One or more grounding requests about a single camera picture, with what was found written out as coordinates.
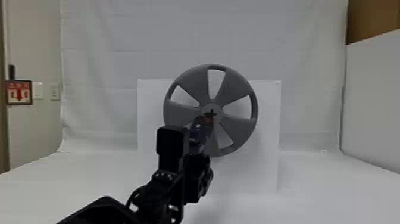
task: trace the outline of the wheel spoke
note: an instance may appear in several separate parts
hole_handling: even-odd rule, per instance
[[[242,146],[254,130],[256,119],[246,119],[226,115],[221,119],[220,124],[233,141],[235,147]]]
[[[211,136],[207,140],[207,143],[205,144],[204,153],[209,155],[210,157],[221,156],[220,146],[218,144],[215,130],[212,132]]]
[[[176,80],[189,95],[195,98],[200,105],[205,105],[210,101],[208,93],[208,66],[197,66],[186,71]]]
[[[164,102],[164,121],[166,125],[184,126],[192,122],[201,110],[199,107],[172,102],[170,99]]]
[[[216,103],[222,107],[254,93],[247,80],[236,73],[232,69],[226,70],[221,88],[215,97]]]

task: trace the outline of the wheel hole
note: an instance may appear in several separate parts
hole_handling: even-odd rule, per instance
[[[220,124],[214,125],[214,131],[217,135],[217,141],[220,148],[228,147],[233,143],[232,139],[229,137],[229,135],[225,132]]]
[[[223,107],[223,111],[225,114],[231,116],[250,119],[251,118],[250,96],[246,96],[237,101],[231,102],[230,104]]]
[[[214,99],[221,88],[222,81],[225,77],[225,71],[213,70],[208,71],[208,93],[211,99]]]
[[[180,86],[175,88],[174,92],[172,93],[171,100],[183,105],[189,105],[193,107],[200,106],[200,103]]]

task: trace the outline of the door frame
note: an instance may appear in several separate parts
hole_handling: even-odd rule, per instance
[[[0,0],[0,173],[10,170],[8,114],[5,98],[4,0]]]

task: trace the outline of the white wall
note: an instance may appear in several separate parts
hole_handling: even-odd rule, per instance
[[[400,173],[400,30],[348,46],[345,154]]]
[[[8,110],[11,168],[55,152],[60,144],[60,102],[49,83],[61,82],[59,0],[6,0],[8,62],[17,78],[44,83],[45,99]]]

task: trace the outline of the wooden cabinet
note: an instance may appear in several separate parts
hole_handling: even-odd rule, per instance
[[[400,28],[400,0],[349,0],[347,44]]]

